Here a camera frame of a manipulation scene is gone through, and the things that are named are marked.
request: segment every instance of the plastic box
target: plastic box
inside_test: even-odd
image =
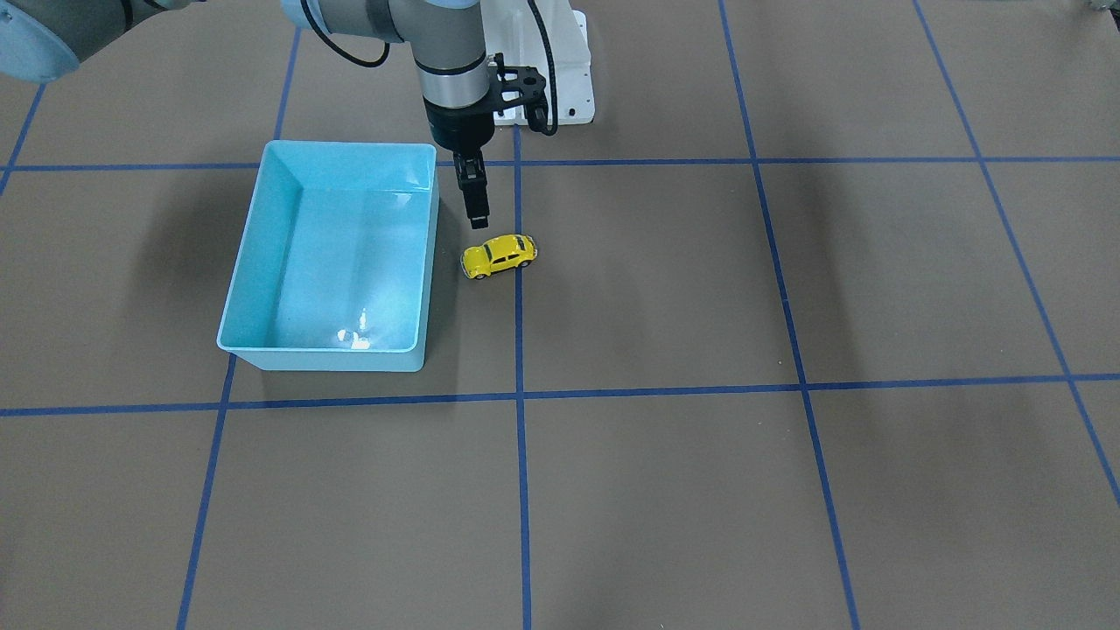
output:
[[[438,204],[430,145],[269,142],[218,346],[262,370],[419,370]]]

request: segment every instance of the toy car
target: toy car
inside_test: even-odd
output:
[[[482,247],[467,248],[463,252],[463,272],[468,278],[480,280],[491,274],[529,267],[536,260],[536,241],[525,234],[503,234],[495,237]]]

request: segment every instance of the gray surface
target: gray surface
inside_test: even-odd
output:
[[[727,4],[759,154],[877,164],[763,165],[763,206],[752,165],[712,164],[749,155],[720,3],[577,2],[598,117],[522,157],[708,161],[494,165],[484,232],[441,168],[416,374],[224,381],[255,173],[174,165],[273,137],[274,0],[157,17],[48,86],[0,193],[0,626],[172,628],[190,586],[188,630],[850,628],[849,594],[865,629],[1120,627],[1118,498],[981,168],[886,159],[973,156],[913,3]],[[1070,369],[1111,379],[1077,388],[1114,465],[1120,34],[1075,0],[921,6],[983,155],[1117,156],[989,165]],[[428,141],[407,47],[297,53],[283,137]],[[4,164],[35,91],[0,80]],[[467,281],[519,206],[520,293]],[[897,379],[961,385],[867,382]]]
[[[170,628],[214,414],[0,421],[0,627]]]
[[[232,413],[192,628],[513,628],[512,404]]]
[[[864,628],[1117,626],[1117,504],[1064,385],[814,400]]]
[[[800,396],[547,400],[525,413],[536,627],[842,623]]]

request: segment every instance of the light blue joint cap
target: light blue joint cap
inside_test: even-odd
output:
[[[304,15],[304,7],[300,6],[299,0],[280,0],[280,4],[283,6],[283,12],[288,16],[296,26],[300,28],[311,28],[311,25],[307,21],[307,16]],[[323,19],[323,9],[319,7],[319,0],[307,0],[307,8],[311,10],[311,15],[315,17],[315,21],[323,29],[323,33],[330,33],[327,28],[327,21]]]
[[[478,0],[424,0],[424,2],[445,9],[469,9],[477,4]]]
[[[0,73],[49,83],[77,70],[74,50],[39,20],[0,0]]]

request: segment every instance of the white mounting plate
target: white mounting plate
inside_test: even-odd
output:
[[[587,41],[587,16],[582,11],[572,10],[579,33]],[[548,66],[538,67],[538,72],[548,78]],[[557,68],[557,96],[560,101],[560,124],[587,124],[595,119],[595,90],[591,87],[591,64],[584,67]],[[494,124],[528,126],[524,108],[513,108],[504,112],[494,112]]]

